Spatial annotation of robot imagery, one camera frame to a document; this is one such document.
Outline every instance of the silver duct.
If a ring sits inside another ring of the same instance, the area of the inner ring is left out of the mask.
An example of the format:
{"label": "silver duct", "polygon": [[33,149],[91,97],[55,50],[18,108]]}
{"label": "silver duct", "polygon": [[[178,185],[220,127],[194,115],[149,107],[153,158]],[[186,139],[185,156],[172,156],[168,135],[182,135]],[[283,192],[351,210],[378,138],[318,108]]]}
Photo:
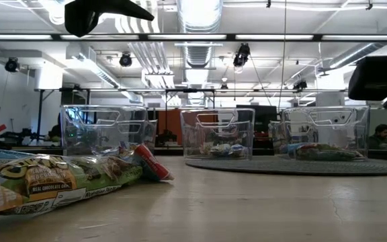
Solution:
{"label": "silver duct", "polygon": [[[387,34],[387,28],[381,31],[381,34]],[[358,44],[357,46],[351,48],[350,50],[344,52],[343,54],[340,54],[335,58],[332,58],[331,60],[324,60],[322,65],[324,68],[329,67],[332,69],[338,69],[338,68],[344,67],[345,65],[353,63],[355,61],[358,61],[359,59],[385,47],[386,45],[387,45],[386,42]],[[298,71],[297,73],[292,75],[291,79],[296,78],[297,76],[300,77],[300,79],[302,79],[307,75],[314,74],[317,71],[316,68],[318,67],[320,62],[321,60],[314,61],[311,64],[315,65],[315,67],[311,67],[311,66],[304,67],[301,71]]]}
{"label": "silver duct", "polygon": [[[179,27],[183,33],[216,33],[222,17],[223,0],[177,0]],[[187,46],[183,48],[186,66],[204,68],[210,64],[213,47]],[[208,71],[202,71],[198,77],[202,79],[189,80],[194,83],[205,83]]]}

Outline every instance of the table surface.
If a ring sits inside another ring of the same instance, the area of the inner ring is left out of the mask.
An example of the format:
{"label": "table surface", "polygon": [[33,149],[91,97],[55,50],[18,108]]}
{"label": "table surface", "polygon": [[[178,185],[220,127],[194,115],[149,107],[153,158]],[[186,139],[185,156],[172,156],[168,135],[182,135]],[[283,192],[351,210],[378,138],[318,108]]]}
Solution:
{"label": "table surface", "polygon": [[386,176],[231,173],[158,159],[174,181],[0,216],[0,241],[387,241]]}

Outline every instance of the quest bar wrapper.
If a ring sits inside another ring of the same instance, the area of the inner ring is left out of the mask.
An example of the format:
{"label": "quest bar wrapper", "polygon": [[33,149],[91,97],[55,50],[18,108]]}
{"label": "quest bar wrapper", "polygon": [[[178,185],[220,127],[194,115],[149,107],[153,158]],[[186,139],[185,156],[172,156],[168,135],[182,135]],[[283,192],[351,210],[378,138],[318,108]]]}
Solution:
{"label": "quest bar wrapper", "polygon": [[117,157],[32,155],[0,165],[0,214],[34,214],[106,194],[137,180]]}

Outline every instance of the fluorescent light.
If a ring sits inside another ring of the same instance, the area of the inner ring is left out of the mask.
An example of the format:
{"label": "fluorescent light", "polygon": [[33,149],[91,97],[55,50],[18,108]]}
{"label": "fluorescent light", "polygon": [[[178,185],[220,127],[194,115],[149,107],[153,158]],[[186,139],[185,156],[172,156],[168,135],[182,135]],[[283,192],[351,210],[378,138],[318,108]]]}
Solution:
{"label": "fluorescent light", "polygon": [[72,34],[61,35],[63,40],[138,40],[139,37],[136,34],[96,34],[85,35],[83,37],[77,37]]}
{"label": "fluorescent light", "polygon": [[91,91],[108,92],[108,91],[119,91],[119,90],[118,89],[91,89]]}
{"label": "fluorescent light", "polygon": [[236,40],[311,40],[312,34],[237,34]]}
{"label": "fluorescent light", "polygon": [[217,92],[250,92],[255,91],[254,89],[216,89]]}
{"label": "fluorescent light", "polygon": [[50,34],[0,34],[0,40],[52,40]]}
{"label": "fluorescent light", "polygon": [[387,40],[387,35],[324,35],[322,40],[371,40],[371,41],[385,41]]}
{"label": "fluorescent light", "polygon": [[165,91],[165,89],[126,89],[126,91],[160,92]]}
{"label": "fluorescent light", "polygon": [[224,40],[226,34],[150,34],[149,40]]}
{"label": "fluorescent light", "polygon": [[222,43],[174,43],[176,47],[188,47],[188,46],[198,46],[198,47],[213,47],[213,46],[223,46]]}

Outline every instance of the plastic storage bin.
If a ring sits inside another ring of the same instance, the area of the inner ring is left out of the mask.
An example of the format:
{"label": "plastic storage bin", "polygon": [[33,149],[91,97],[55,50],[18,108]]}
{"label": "plastic storage bin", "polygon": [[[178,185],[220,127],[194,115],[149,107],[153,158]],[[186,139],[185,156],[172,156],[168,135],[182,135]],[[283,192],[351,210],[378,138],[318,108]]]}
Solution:
{"label": "plastic storage bin", "polygon": [[367,157],[369,106],[290,108],[283,111],[289,157],[352,161]]}
{"label": "plastic storage bin", "polygon": [[158,120],[149,120],[146,122],[146,128],[144,129],[144,143],[152,153],[155,151],[157,128]]}
{"label": "plastic storage bin", "polygon": [[180,113],[185,159],[252,159],[253,109]]}
{"label": "plastic storage bin", "polygon": [[121,143],[143,143],[147,110],[140,106],[62,106],[62,146],[66,155],[105,155]]}

